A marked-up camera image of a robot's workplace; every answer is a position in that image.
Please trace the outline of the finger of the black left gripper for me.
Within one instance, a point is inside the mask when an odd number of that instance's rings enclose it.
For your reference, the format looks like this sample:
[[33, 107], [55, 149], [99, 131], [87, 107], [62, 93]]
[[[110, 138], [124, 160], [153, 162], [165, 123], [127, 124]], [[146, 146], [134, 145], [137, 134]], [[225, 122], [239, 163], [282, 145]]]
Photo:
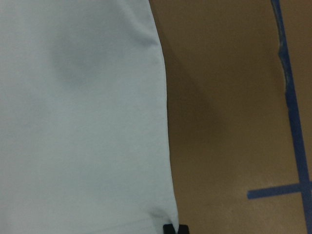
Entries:
[[175, 231], [173, 224], [163, 225], [163, 233], [164, 234], [176, 234], [176, 231]]
[[180, 224], [177, 234], [189, 234], [188, 225]]

